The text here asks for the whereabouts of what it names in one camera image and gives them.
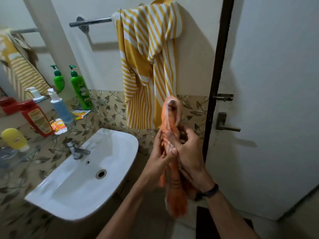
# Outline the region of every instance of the orange towel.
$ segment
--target orange towel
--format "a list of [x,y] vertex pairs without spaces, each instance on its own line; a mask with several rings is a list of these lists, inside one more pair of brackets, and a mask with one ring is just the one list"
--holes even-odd
[[[167,140],[165,136],[166,131],[171,131],[177,139],[180,137],[179,130],[177,125],[181,120],[181,102],[173,97],[168,96],[163,104],[162,108],[162,125],[163,130],[163,154],[162,157],[165,157],[167,152],[171,151],[173,145]],[[166,187],[166,207],[169,214],[175,218],[180,216],[185,216],[188,212],[187,204],[187,195],[189,191],[196,193],[196,189],[192,184],[185,180],[181,179],[182,175],[179,172],[178,160],[170,163],[170,175],[167,176],[165,173],[159,179],[159,186]]]

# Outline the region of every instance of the white sink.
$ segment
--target white sink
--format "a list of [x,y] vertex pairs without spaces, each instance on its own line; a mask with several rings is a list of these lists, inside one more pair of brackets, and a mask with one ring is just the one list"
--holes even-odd
[[[71,155],[25,199],[65,220],[78,220],[99,209],[131,168],[138,140],[131,134],[101,128],[82,147],[89,156]],[[105,177],[100,170],[105,169]]]

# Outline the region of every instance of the door latch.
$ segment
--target door latch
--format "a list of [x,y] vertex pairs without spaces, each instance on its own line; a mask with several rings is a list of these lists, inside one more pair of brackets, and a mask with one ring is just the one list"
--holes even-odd
[[234,94],[216,94],[213,98],[216,98],[218,101],[232,101]]
[[227,117],[227,113],[225,112],[218,113],[217,122],[216,122],[216,130],[229,130],[234,132],[240,132],[241,130],[240,128],[225,126],[226,117]]

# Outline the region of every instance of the chrome tap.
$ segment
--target chrome tap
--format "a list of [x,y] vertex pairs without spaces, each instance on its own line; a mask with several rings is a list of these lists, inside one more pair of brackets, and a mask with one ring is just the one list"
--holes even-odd
[[82,158],[83,155],[90,155],[90,153],[91,153],[91,151],[89,151],[89,150],[85,150],[82,148],[76,148],[75,142],[73,141],[72,138],[68,138],[67,140],[65,140],[64,144],[66,144],[69,147],[71,153],[73,154],[73,158],[75,160]]

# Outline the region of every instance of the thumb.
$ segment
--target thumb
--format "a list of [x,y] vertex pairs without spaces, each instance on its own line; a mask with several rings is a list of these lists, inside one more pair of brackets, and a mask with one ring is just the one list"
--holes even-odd
[[170,162],[173,162],[175,159],[177,159],[177,149],[172,148],[172,151],[168,152],[165,158],[162,159],[163,165],[166,167]]
[[174,133],[172,133],[171,131],[167,131],[165,132],[165,136],[167,137],[167,140],[175,147],[177,148],[177,150],[181,149],[181,147],[183,146],[176,138],[176,136],[174,135]]

